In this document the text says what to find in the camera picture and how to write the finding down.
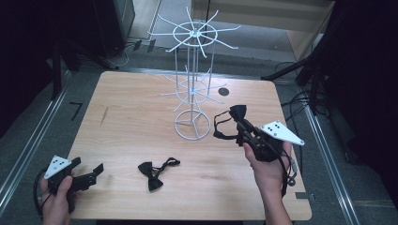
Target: left hand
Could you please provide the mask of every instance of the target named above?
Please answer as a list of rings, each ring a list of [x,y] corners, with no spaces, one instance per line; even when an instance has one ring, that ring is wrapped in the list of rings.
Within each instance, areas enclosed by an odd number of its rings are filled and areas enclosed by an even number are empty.
[[[67,176],[59,185],[56,195],[50,194],[48,181],[41,179],[40,189],[42,200],[47,201],[43,205],[43,225],[67,225],[70,223],[69,204],[67,194],[72,185],[72,177]]]

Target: bow tie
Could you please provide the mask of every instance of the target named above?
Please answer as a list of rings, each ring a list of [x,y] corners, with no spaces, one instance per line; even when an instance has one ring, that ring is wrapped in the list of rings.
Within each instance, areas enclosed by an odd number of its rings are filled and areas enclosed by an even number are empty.
[[[161,165],[160,168],[158,167],[153,167],[152,162],[144,162],[141,165],[138,166],[138,169],[140,170],[141,173],[143,173],[145,176],[149,178],[148,180],[148,187],[149,191],[156,190],[163,186],[163,182],[158,178],[161,172],[166,168],[167,166],[176,166],[180,163],[179,160],[169,157],[167,161]]]

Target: hand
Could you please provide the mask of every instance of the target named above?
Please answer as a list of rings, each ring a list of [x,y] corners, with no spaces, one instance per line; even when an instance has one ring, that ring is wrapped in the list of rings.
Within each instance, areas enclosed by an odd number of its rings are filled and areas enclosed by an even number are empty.
[[[72,177],[67,176],[59,185],[56,196],[49,193],[48,181],[41,179],[40,188],[43,205],[43,225],[66,225],[70,223],[67,193],[72,185]]]
[[[284,208],[282,201],[281,187],[283,184],[283,168],[279,160],[272,162],[263,162],[255,159],[252,148],[247,144],[243,144],[246,159],[249,160],[254,171],[254,179],[260,189],[261,198],[264,204],[267,225],[272,224],[292,224],[289,215]],[[292,152],[292,144],[290,142],[283,143],[283,149],[290,156]],[[289,158],[282,157],[284,166],[289,166]]]
[[[243,144],[245,149],[246,159],[249,160],[254,170],[255,182],[261,192],[281,192],[282,187],[282,174],[283,169],[279,160],[272,162],[263,162],[255,159],[252,148],[247,144]],[[290,142],[283,143],[283,149],[288,156],[291,155],[292,144]],[[282,157],[284,166],[288,169],[290,159],[288,157]]]

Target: black strap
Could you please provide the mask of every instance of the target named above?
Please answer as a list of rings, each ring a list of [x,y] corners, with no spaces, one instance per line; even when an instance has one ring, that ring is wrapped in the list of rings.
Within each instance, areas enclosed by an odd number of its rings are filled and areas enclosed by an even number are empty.
[[[231,118],[226,119],[226,120],[222,120],[222,121],[217,123],[216,122],[216,118],[219,117],[220,115],[223,115],[223,114],[226,114],[226,113],[229,113],[231,115]],[[228,135],[227,136],[227,135],[224,135],[222,132],[218,131],[217,130],[217,125],[225,123],[225,122],[228,122],[232,118],[234,118],[235,122],[243,121],[243,118],[245,118],[245,115],[246,115],[246,105],[235,105],[235,106],[232,106],[229,111],[225,111],[225,112],[222,112],[222,113],[214,116],[214,133],[213,133],[213,136],[218,138],[218,139],[223,139],[223,140],[234,140],[234,139],[237,139],[238,135]]]
[[[140,170],[141,173],[143,173],[145,176],[147,176],[148,179],[148,188],[149,191],[156,190],[163,186],[163,182],[159,179],[159,175],[161,172],[167,167],[167,166],[176,166],[180,163],[179,160],[169,157],[167,161],[161,165],[160,168],[158,167],[153,167],[152,162],[143,162],[141,165],[138,166],[138,169]]]

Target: wooden table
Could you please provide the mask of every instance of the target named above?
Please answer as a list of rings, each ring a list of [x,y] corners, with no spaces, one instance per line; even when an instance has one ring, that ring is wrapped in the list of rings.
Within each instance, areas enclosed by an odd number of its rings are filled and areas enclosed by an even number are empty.
[[[207,116],[246,104],[246,118],[255,126],[274,120],[283,121],[275,86],[272,82],[211,80],[222,85],[229,95],[219,95],[218,88],[201,104]],[[212,136],[214,128],[200,141],[188,141],[176,134],[176,112],[180,102],[176,85],[161,75],[104,72],[85,113],[69,158],[82,158],[76,175],[89,173],[99,164],[104,172],[97,184],[83,191],[76,202],[73,218],[96,219],[184,219],[184,220],[260,220],[264,209],[253,170],[244,151],[235,141]],[[235,122],[220,125],[228,135],[237,134]],[[160,167],[167,158],[181,161],[167,167],[160,175],[163,187],[149,192],[147,177],[138,165],[152,161]],[[296,198],[305,192],[300,174],[296,185],[283,198],[290,217],[306,220],[312,216],[308,200]]]

